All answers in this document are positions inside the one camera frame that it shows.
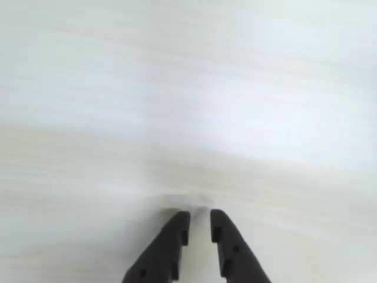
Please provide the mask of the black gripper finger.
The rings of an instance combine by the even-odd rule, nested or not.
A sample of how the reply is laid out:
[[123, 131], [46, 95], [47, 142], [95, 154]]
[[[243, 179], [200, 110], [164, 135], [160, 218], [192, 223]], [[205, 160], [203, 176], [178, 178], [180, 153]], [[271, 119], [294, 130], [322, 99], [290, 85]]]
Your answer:
[[189, 244], [190, 219], [188, 211], [173, 215], [127, 270], [123, 283], [178, 281], [182, 249]]
[[270, 283], [236, 225], [220, 209], [210, 211], [211, 241], [217, 244], [220, 275], [231, 283]]

